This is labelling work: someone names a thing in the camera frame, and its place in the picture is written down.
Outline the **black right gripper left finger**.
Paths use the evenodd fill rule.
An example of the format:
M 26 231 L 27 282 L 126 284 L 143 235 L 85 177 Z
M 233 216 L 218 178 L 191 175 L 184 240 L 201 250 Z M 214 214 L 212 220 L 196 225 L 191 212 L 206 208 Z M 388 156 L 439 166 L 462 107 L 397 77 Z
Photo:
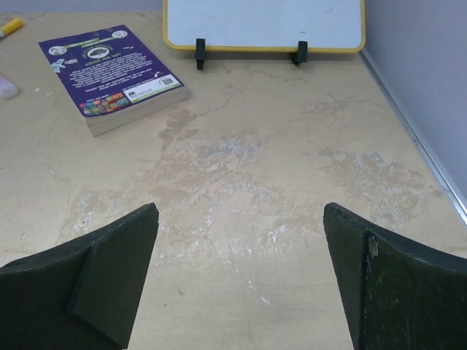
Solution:
M 127 349 L 159 212 L 114 222 L 1 267 L 2 349 Z

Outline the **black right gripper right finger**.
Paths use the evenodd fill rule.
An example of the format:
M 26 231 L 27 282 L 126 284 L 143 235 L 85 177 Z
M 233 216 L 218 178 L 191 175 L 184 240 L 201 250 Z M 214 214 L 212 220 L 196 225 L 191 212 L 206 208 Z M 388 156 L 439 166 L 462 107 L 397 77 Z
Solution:
M 354 349 L 466 348 L 466 259 L 337 203 L 323 224 Z

